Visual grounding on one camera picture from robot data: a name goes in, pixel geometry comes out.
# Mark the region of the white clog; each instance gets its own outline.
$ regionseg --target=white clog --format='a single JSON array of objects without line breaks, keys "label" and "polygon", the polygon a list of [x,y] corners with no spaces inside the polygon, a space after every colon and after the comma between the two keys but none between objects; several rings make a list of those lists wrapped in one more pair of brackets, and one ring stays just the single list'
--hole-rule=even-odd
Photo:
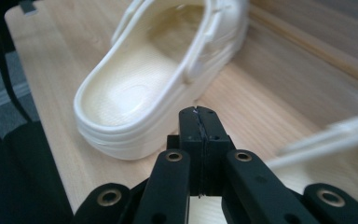
[{"label": "white clog", "polygon": [[241,47],[244,0],[135,0],[113,47],[74,100],[77,128],[103,153],[136,160],[163,146]]}]

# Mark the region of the wood grain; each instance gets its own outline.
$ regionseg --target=wood grain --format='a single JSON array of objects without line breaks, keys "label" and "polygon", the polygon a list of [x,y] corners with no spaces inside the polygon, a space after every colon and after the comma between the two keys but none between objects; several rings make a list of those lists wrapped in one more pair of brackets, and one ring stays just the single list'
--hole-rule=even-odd
[{"label": "wood grain", "polygon": [[[304,8],[310,8],[310,10],[313,10],[315,7],[302,6],[301,8],[303,10]],[[298,14],[300,13],[297,8],[294,8],[293,11]],[[286,18],[290,21],[297,21],[295,22],[295,25],[293,25],[290,22],[281,19],[279,17],[281,14],[277,13],[278,16],[275,16],[256,6],[252,6],[250,10],[250,16],[254,20],[260,21],[263,25],[267,26],[269,29],[273,30],[279,35],[286,37],[287,39],[298,44],[301,48],[306,49],[307,51],[315,54],[328,63],[331,63],[343,72],[358,79],[358,36],[352,35],[353,38],[349,38],[347,36],[347,32],[351,32],[351,34],[354,33],[357,35],[358,33],[350,29],[346,29],[346,33],[344,34],[337,32],[337,30],[331,28],[333,25],[325,25],[325,22],[331,22],[330,18],[326,19],[324,23],[320,21],[317,29],[312,27],[311,25],[315,24],[315,21],[310,22],[310,20],[318,18],[318,15],[324,15],[324,13],[327,15],[332,14],[320,10],[317,11],[317,13],[314,12],[311,14],[312,16],[308,17],[304,16],[304,14],[299,14],[301,15],[300,20],[297,20],[296,18]],[[334,22],[336,24],[345,23],[345,26],[350,23],[350,20],[348,20],[347,17],[341,18],[339,22],[337,21]]]}]

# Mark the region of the wooden table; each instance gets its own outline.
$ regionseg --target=wooden table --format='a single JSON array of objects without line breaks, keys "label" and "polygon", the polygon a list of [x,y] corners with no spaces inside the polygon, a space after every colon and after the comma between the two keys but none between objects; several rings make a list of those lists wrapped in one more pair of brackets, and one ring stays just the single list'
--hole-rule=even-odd
[{"label": "wooden table", "polygon": [[[35,2],[33,16],[19,7],[6,14],[74,211],[101,184],[134,187],[150,175],[158,155],[120,161],[90,147],[76,129],[76,90],[109,50],[129,3],[45,0]],[[279,148],[358,115],[358,81],[252,21],[243,48],[199,105],[218,113],[237,148],[268,160]]]}]

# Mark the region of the screw hole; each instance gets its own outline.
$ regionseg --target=screw hole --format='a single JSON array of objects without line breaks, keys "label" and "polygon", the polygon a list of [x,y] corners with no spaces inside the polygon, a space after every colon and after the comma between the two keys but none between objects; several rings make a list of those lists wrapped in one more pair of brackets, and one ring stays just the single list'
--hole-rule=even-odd
[{"label": "screw hole", "polygon": [[284,215],[284,220],[286,220],[286,222],[290,223],[290,224],[300,224],[301,223],[300,219],[293,214]]},{"label": "screw hole", "polygon": [[252,160],[252,156],[245,152],[237,152],[235,154],[235,158],[237,158],[237,160],[239,160],[239,161],[251,161]]},{"label": "screw hole", "polygon": [[333,191],[321,189],[317,192],[320,200],[334,207],[343,207],[345,205],[344,199]]},{"label": "screw hole", "polygon": [[163,224],[165,221],[167,221],[167,217],[164,214],[156,213],[152,216],[153,224]]},{"label": "screw hole", "polygon": [[182,154],[178,152],[168,153],[166,156],[167,161],[179,161],[183,158]]},{"label": "screw hole", "polygon": [[121,192],[118,189],[106,189],[97,198],[100,206],[106,207],[118,203],[121,199]]}]

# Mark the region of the shoe heel strap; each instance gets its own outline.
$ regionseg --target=shoe heel strap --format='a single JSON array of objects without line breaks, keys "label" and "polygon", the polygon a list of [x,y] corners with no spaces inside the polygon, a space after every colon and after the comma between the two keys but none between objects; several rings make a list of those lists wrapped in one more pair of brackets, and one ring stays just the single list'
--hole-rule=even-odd
[{"label": "shoe heel strap", "polygon": [[126,11],[124,12],[124,15],[120,21],[120,23],[117,26],[117,29],[115,30],[115,33],[112,36],[112,39],[110,41],[111,45],[113,46],[118,38],[121,36],[127,25],[129,24],[130,20],[132,19],[133,15],[135,14],[136,10],[141,6],[141,4],[145,0],[134,0],[132,3],[127,7]]},{"label": "shoe heel strap", "polygon": [[186,83],[193,82],[204,70],[203,63],[215,56],[228,43],[237,37],[241,22],[246,21],[247,0],[209,0],[206,1],[207,24],[201,25],[203,37],[196,39],[191,49],[184,72]]}]

